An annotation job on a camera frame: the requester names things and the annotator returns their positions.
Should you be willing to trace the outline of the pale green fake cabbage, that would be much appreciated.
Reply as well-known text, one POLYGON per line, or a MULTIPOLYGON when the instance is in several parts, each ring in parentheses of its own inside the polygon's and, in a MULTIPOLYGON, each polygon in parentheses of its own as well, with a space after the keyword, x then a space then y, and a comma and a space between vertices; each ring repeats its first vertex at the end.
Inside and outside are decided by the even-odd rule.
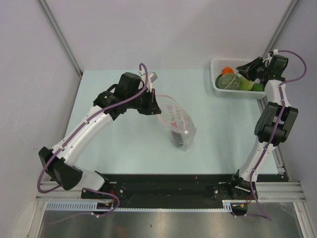
POLYGON ((254 85, 254 82, 247 80, 243 76, 240 76, 239 79, 240 79, 239 90, 240 91, 251 91, 251 89, 254 85))

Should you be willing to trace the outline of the green fake bell pepper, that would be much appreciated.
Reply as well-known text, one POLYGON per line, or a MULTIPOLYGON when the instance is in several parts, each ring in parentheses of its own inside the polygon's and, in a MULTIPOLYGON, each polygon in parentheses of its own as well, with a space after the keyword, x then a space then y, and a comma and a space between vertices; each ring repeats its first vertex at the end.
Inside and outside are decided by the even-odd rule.
POLYGON ((260 83, 254 83, 251 90, 255 92, 263 92, 264 88, 260 83))

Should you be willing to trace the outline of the green netted fake melon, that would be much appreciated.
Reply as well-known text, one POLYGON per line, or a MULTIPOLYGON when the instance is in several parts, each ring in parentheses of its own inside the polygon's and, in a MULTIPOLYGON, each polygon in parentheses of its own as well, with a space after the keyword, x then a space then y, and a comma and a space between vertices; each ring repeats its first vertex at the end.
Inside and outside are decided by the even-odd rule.
POLYGON ((219 88, 223 90, 239 90, 240 79, 239 76, 235 73, 228 73, 223 75, 219 82, 219 88))

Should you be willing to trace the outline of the orange fake pumpkin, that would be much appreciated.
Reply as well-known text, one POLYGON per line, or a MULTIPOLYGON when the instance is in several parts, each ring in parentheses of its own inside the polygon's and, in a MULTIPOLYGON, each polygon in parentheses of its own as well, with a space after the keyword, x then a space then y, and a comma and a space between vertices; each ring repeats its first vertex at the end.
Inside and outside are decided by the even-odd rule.
POLYGON ((225 75, 225 74, 228 74, 228 73, 234 73, 234 70, 232 68, 230 68, 230 67, 225 67, 222 70, 222 72, 221 72, 222 75, 225 75))

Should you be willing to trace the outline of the clear zip top bag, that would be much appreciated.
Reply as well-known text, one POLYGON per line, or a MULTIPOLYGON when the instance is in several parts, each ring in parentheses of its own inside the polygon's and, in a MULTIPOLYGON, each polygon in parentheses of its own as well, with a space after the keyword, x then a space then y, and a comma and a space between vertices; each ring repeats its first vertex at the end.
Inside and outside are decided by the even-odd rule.
POLYGON ((184 146, 181 148, 174 146, 179 150, 187 151, 193 144, 197 132, 191 117, 171 96, 157 95, 156 100, 161 109, 161 114, 157 115, 157 118, 164 128, 166 136, 169 137, 170 142, 174 145, 171 131, 176 130, 181 133, 184 140, 184 146))

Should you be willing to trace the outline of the purple fake eggplant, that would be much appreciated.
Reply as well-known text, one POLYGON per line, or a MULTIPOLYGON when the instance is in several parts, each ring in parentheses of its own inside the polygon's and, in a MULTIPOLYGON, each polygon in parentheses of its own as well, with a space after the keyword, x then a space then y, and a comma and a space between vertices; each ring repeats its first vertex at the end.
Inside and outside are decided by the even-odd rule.
POLYGON ((172 136, 172 141, 176 147, 181 148, 184 146, 184 140, 181 133, 179 133, 176 130, 172 130, 171 136, 172 136))

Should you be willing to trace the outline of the green fake chili pepper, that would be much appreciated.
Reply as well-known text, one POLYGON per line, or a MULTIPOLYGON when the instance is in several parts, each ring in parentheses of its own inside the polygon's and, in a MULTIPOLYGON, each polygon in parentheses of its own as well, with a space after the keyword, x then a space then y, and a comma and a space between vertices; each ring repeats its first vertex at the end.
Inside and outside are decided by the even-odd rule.
POLYGON ((216 86, 216 88, 219 88, 218 82, 219 82, 219 80, 220 80, 221 77, 222 77, 222 74, 220 74, 220 75, 216 78, 216 80, 215 80, 215 86, 216 86))

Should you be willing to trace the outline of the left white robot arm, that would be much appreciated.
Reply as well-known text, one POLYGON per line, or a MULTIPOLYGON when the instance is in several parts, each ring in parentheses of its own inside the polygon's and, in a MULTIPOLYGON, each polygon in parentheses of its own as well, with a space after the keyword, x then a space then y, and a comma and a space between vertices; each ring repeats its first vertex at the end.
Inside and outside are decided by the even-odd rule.
POLYGON ((97 171, 76 167, 76 161, 97 134, 114 122, 128 109, 142 115, 161 114, 152 83, 157 79, 154 72, 141 71, 139 75, 126 72, 117 84, 101 92, 82 121, 51 149, 43 147, 38 155, 44 173, 64 190, 74 187, 92 189, 98 198, 109 194, 107 179, 97 171))

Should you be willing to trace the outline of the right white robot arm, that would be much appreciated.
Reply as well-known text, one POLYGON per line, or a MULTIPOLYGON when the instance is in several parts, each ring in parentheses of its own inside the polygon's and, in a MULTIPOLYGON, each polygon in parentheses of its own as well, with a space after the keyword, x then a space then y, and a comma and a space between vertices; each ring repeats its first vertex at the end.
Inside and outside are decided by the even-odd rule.
POLYGON ((254 147, 244 165, 232 176, 228 187, 229 195, 234 199, 254 195, 262 162, 280 143, 286 141, 297 118, 298 109, 288 102, 286 81, 282 77, 287 65, 288 58, 271 55, 267 59, 259 57, 236 68, 247 80, 260 81, 268 102, 255 127, 254 147))

